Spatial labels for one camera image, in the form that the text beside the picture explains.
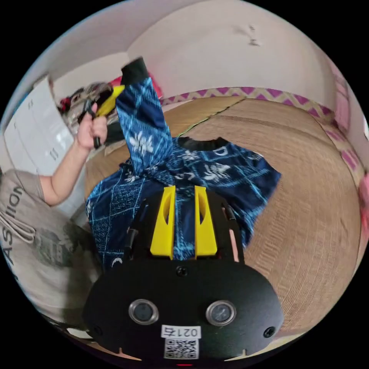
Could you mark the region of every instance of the drawstring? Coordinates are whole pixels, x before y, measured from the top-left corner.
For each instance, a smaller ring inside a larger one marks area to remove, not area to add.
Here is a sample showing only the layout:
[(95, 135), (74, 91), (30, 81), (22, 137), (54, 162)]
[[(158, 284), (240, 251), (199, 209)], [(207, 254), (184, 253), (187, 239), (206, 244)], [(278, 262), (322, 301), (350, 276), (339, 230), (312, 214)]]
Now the drawstring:
[(0, 210), (0, 223), (12, 230), (22, 241), (32, 244), (35, 240), (36, 230), (21, 222), (18, 219), (10, 217), (8, 214)]

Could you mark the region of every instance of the person's hand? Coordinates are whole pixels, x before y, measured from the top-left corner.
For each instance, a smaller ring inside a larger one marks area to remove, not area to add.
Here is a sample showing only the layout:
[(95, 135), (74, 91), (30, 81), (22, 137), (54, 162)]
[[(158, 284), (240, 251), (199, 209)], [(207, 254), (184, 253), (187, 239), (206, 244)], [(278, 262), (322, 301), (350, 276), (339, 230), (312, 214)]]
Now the person's hand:
[[(96, 110), (97, 104), (95, 103), (92, 106), (92, 111), (96, 113)], [(94, 137), (100, 137), (100, 143), (103, 144), (106, 141), (107, 135), (108, 127), (106, 117), (99, 116), (92, 120), (91, 115), (86, 113), (78, 129), (77, 142), (82, 148), (91, 150), (94, 148)]]

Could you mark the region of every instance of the qr code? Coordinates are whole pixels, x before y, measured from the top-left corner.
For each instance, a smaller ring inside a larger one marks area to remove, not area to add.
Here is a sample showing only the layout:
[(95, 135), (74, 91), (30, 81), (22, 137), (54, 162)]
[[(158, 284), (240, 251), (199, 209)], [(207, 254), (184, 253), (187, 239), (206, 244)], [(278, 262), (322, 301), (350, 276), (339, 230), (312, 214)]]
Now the qr code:
[(198, 359), (198, 339), (165, 339), (164, 359)]

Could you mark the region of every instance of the screw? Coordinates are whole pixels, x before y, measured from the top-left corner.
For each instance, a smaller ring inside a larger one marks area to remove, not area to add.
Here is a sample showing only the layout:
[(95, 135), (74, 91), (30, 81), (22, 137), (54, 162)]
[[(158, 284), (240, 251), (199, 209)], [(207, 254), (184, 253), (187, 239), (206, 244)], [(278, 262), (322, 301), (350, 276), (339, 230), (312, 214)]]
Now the screw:
[(99, 336), (102, 336), (103, 335), (103, 331), (101, 330), (101, 328), (99, 326), (95, 326), (93, 328), (94, 332), (99, 335)]
[(263, 336), (265, 338), (270, 338), (274, 333), (275, 333), (276, 329), (274, 327), (269, 327), (265, 330)]
[(176, 269), (176, 273), (178, 277), (186, 277), (188, 275), (187, 268), (183, 266), (178, 266)]

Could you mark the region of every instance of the white floral print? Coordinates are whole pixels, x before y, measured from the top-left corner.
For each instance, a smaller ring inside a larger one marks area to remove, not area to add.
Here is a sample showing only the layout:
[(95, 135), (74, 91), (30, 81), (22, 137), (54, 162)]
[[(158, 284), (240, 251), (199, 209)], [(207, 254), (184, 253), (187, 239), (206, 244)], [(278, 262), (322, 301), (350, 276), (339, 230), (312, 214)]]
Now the white floral print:
[(228, 155), (228, 150), (225, 146), (219, 147), (219, 149), (213, 150), (213, 153), (218, 156), (226, 156)]
[(251, 160), (260, 160), (263, 156), (259, 153), (253, 153), (251, 156), (248, 156), (248, 159)]
[(190, 151), (190, 150), (186, 150), (184, 154), (181, 154), (178, 157), (182, 158), (183, 160), (199, 159), (199, 156), (197, 155), (196, 151)]
[(144, 137), (142, 131), (140, 131), (139, 134), (135, 133), (134, 137), (130, 137), (130, 143), (132, 145), (133, 151), (138, 151), (141, 155), (145, 155), (146, 152), (152, 153), (154, 151), (154, 148), (152, 146), (153, 137)]
[(148, 171), (149, 173), (154, 173), (154, 172), (156, 172), (157, 170), (158, 170), (157, 165), (153, 165), (153, 166), (151, 166), (151, 167), (147, 168), (147, 171)]
[(87, 216), (89, 217), (90, 216), (90, 213), (91, 213), (91, 201), (89, 201), (86, 204), (86, 213), (87, 213)]
[(191, 181), (195, 177), (195, 174), (190, 172), (190, 173), (179, 173), (176, 176), (174, 176), (174, 178), (178, 180), (182, 180), (185, 178), (185, 175), (188, 175), (188, 178), (187, 178), (188, 181)]
[(229, 165), (215, 163), (210, 167), (205, 164), (205, 177), (204, 179), (207, 181), (219, 182), (221, 179), (229, 179), (230, 176), (226, 173), (226, 171), (230, 168)]
[(138, 179), (138, 176), (134, 176), (132, 171), (130, 169), (128, 169), (128, 173), (127, 173), (127, 178), (125, 178), (124, 180), (126, 182), (134, 182), (136, 179)]

